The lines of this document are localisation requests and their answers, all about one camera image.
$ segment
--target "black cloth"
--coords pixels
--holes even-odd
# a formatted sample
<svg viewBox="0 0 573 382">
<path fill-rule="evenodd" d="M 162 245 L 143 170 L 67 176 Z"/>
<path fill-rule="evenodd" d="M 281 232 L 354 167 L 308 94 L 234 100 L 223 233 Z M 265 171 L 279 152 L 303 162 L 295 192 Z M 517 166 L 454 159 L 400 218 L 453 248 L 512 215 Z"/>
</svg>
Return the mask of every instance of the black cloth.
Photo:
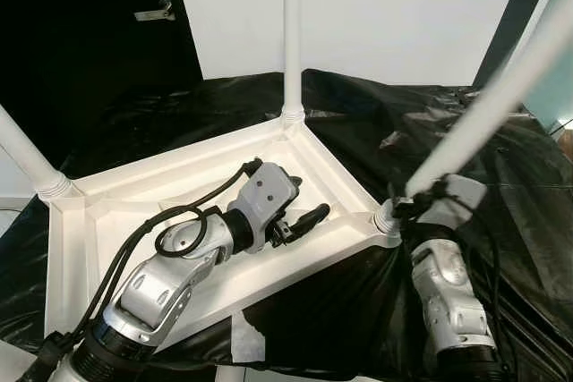
<svg viewBox="0 0 573 382">
<path fill-rule="evenodd" d="M 400 87 L 307 70 L 306 123 L 379 202 L 423 162 L 477 92 Z M 204 81 L 118 99 L 66 160 L 80 177 L 278 116 L 282 74 Z M 573 378 L 573 165 L 517 110 L 461 174 L 487 184 L 478 208 L 500 244 L 502 348 L 519 380 Z M 492 250 L 473 219 L 458 231 L 476 295 L 491 311 Z M 37 199 L 0 240 L 0 337 L 36 351 L 43 333 L 47 209 Z M 421 305 L 402 247 L 363 250 L 244 310 L 265 337 L 248 365 L 315 378 L 428 378 Z M 155 357 L 155 366 L 232 363 L 230 318 Z"/>
</svg>

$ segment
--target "white backdrop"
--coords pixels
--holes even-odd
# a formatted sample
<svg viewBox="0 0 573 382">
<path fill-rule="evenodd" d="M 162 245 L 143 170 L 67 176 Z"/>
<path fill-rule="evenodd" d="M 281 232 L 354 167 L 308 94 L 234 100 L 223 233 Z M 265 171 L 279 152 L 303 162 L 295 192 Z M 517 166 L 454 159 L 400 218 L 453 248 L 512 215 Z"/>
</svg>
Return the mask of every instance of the white backdrop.
<svg viewBox="0 0 573 382">
<path fill-rule="evenodd" d="M 206 79 L 282 71 L 282 0 L 184 0 Z M 508 0 L 303 0 L 303 68 L 471 84 Z"/>
</svg>

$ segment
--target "white tape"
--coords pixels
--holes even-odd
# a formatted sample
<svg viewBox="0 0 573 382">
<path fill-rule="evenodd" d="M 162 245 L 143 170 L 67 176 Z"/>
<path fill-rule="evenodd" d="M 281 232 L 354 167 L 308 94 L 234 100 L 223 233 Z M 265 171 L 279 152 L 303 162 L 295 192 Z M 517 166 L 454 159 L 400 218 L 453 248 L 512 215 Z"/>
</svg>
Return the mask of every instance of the white tape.
<svg viewBox="0 0 573 382">
<path fill-rule="evenodd" d="M 231 355 L 233 362 L 265 361 L 265 336 L 247 322 L 242 311 L 231 317 Z"/>
</svg>

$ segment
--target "wrinkled plastic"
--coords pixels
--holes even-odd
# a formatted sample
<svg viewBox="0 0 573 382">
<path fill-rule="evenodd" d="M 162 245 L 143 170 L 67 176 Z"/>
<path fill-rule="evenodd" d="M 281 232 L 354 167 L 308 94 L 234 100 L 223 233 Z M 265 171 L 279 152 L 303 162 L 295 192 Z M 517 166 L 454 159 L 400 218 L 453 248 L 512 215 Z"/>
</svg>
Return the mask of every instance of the wrinkled plastic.
<svg viewBox="0 0 573 382">
<path fill-rule="evenodd" d="M 306 122 L 371 195 L 400 190 L 475 97 L 309 70 Z M 204 81 L 117 100 L 64 171 L 93 174 L 276 117 L 282 75 Z M 573 165 L 527 112 L 509 116 L 461 174 L 488 185 L 479 207 L 500 244 L 502 351 L 519 380 L 573 378 Z M 474 220 L 458 231 L 475 292 L 491 310 L 491 250 Z M 43 332 L 47 210 L 33 200 L 0 241 L 0 336 L 29 351 Z M 428 378 L 432 355 L 402 248 L 370 248 L 244 310 L 264 362 L 328 379 Z M 231 318 L 157 354 L 152 371 L 231 364 Z"/>
</svg>

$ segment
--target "white platform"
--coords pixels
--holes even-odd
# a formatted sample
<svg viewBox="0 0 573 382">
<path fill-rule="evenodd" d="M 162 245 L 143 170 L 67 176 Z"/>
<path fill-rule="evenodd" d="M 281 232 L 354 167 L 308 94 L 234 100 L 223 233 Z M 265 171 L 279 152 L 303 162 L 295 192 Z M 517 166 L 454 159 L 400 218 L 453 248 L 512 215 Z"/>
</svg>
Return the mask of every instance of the white platform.
<svg viewBox="0 0 573 382">
<path fill-rule="evenodd" d="M 70 330 L 86 309 L 125 238 L 164 208 L 188 203 L 260 157 L 303 178 L 286 219 L 294 222 L 322 202 L 326 221 L 303 239 L 256 255 L 239 254 L 215 268 L 163 347 L 192 335 L 361 249 L 382 245 L 370 223 L 377 202 L 303 124 L 284 131 L 280 120 L 176 149 L 74 182 L 82 197 L 53 200 L 47 277 L 46 333 Z M 225 209 L 246 177 L 205 207 Z M 135 250 L 124 277 L 154 253 L 155 235 L 185 216 L 158 225 Z"/>
</svg>

